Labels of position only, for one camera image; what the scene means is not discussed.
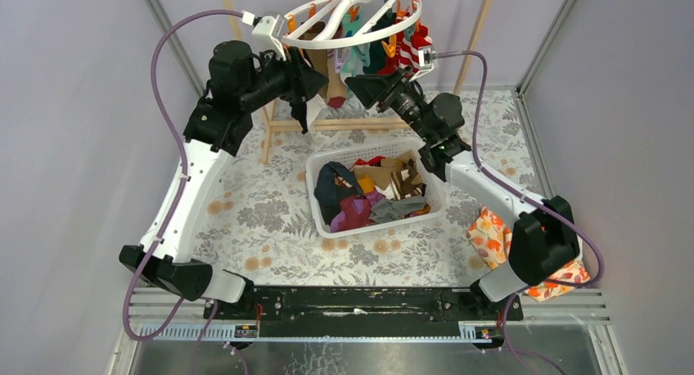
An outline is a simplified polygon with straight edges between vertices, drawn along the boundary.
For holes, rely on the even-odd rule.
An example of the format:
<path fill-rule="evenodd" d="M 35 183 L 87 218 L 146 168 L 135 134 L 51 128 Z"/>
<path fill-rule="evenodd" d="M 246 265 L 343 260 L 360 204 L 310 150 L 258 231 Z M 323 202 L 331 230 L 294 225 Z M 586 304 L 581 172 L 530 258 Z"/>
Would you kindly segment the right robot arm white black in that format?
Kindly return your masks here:
<path fill-rule="evenodd" d="M 477 318 L 492 318 L 502 300 L 539 285 L 579 256 L 568 201 L 527 192 L 482 163 L 458 133 L 465 124 L 458 95 L 439 93 L 427 101 L 408 70 L 345 82 L 365 108 L 394 111 L 422 139 L 418 153 L 428 172 L 468 192 L 511 228 L 507 260 L 470 287 L 469 306 Z"/>

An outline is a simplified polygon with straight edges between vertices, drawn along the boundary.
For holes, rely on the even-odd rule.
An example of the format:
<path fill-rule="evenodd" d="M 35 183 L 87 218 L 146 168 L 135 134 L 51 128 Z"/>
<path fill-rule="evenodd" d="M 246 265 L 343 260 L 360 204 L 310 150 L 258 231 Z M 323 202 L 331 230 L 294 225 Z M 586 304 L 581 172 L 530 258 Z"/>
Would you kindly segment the white round clip hanger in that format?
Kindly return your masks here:
<path fill-rule="evenodd" d="M 283 16 L 279 41 L 308 50 L 360 47 L 395 38 L 421 15 L 422 0 L 312 0 Z"/>

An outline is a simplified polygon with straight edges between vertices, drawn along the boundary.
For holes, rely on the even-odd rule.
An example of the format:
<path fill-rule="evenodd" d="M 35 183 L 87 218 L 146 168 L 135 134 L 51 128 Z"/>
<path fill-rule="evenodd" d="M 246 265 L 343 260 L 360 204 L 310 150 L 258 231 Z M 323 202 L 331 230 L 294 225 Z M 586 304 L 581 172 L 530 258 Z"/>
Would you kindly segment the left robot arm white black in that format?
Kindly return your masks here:
<path fill-rule="evenodd" d="M 141 280 L 186 300 L 220 300 L 233 318 L 242 319 L 254 307 L 247 291 L 251 281 L 193 256 L 210 192 L 252 129 L 254 112 L 282 99 L 306 132 L 307 104 L 328 78 L 297 47 L 281 58 L 273 50 L 254 54 L 238 40 L 218 44 L 208 68 L 205 93 L 183 130 L 185 157 L 177 176 L 150 229 L 137 245 L 122 247 L 119 262 Z"/>

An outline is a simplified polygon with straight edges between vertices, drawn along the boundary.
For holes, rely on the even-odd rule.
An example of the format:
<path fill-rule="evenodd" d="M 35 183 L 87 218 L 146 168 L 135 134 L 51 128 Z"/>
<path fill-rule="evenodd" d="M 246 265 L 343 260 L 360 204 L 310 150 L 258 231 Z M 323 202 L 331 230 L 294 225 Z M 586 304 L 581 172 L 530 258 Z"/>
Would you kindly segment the purple clothes peg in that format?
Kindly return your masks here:
<path fill-rule="evenodd" d="M 339 48 L 333 51 L 333 68 L 336 74 L 339 74 L 343 70 L 348 59 L 348 48 Z"/>

